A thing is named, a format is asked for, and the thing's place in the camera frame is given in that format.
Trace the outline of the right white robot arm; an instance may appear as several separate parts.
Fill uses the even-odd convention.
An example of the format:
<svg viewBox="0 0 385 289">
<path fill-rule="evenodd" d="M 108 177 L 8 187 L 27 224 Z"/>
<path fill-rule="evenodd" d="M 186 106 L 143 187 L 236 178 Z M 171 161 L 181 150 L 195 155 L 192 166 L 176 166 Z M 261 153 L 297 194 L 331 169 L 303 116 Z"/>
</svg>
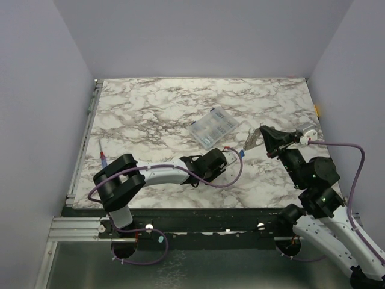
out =
<svg viewBox="0 0 385 289">
<path fill-rule="evenodd" d="M 283 164 L 299 195 L 301 206 L 288 205 L 279 213 L 276 228 L 282 235 L 294 233 L 311 242 L 349 277 L 353 288 L 384 288 L 384 250 L 354 220 L 352 200 L 344 201 L 333 189 L 340 180 L 331 158 L 306 161 L 299 144 L 325 145 L 313 125 L 294 132 L 269 126 L 259 128 L 269 158 Z"/>
</svg>

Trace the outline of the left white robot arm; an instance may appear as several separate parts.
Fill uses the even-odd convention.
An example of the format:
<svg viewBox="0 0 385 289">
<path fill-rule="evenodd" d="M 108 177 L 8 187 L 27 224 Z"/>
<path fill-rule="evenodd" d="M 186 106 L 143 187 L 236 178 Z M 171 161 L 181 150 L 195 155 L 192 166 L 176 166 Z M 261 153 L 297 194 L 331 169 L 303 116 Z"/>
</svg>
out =
<svg viewBox="0 0 385 289">
<path fill-rule="evenodd" d="M 183 156 L 166 163 L 137 161 L 124 154 L 93 176 L 101 204 L 111 216 L 112 230 L 124 238 L 131 234 L 133 217 L 129 202 L 144 187 L 161 184 L 197 186 L 202 180 L 211 182 L 234 159 L 217 148 L 204 155 Z"/>
</svg>

